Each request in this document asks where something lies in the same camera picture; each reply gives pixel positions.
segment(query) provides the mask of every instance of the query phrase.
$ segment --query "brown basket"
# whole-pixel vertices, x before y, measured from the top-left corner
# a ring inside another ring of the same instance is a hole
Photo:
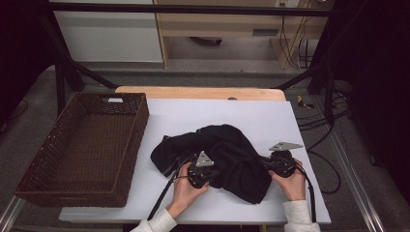
[[[76,94],[15,195],[41,207],[124,207],[148,117],[143,93]]]

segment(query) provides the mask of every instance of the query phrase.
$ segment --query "hand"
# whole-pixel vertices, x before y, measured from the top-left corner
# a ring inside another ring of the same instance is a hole
[[[209,183],[202,188],[194,188],[188,180],[188,168],[191,162],[184,164],[179,173],[179,179],[174,181],[174,196],[172,202],[166,207],[166,210],[173,218],[182,214],[196,198],[208,190]]]
[[[295,161],[302,166],[299,160],[295,159]],[[290,201],[306,199],[306,179],[298,169],[288,178],[282,178],[271,170],[269,174],[273,180],[279,183],[287,199]]]

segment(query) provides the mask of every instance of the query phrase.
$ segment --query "sweater cuff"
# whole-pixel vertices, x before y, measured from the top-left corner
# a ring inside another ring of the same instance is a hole
[[[283,208],[289,223],[312,224],[306,200],[284,202]]]
[[[150,224],[153,231],[170,231],[177,222],[166,209],[163,209],[150,220]]]

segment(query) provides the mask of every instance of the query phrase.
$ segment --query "crumpled black fabric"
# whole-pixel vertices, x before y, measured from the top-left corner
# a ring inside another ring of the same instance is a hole
[[[211,182],[213,188],[223,188],[251,203],[260,203],[272,182],[266,169],[258,162],[249,140],[230,125],[208,126],[177,136],[166,136],[152,152],[157,169],[169,176],[187,157],[198,152],[214,161],[220,172]]]

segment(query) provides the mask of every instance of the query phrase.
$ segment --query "white sleeve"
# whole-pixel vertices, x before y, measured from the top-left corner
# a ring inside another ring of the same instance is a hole
[[[166,209],[160,211],[151,220],[142,220],[131,232],[168,232],[177,225]]]
[[[288,201],[283,203],[287,224],[284,225],[285,232],[319,232],[318,223],[311,222],[308,211],[308,202]]]

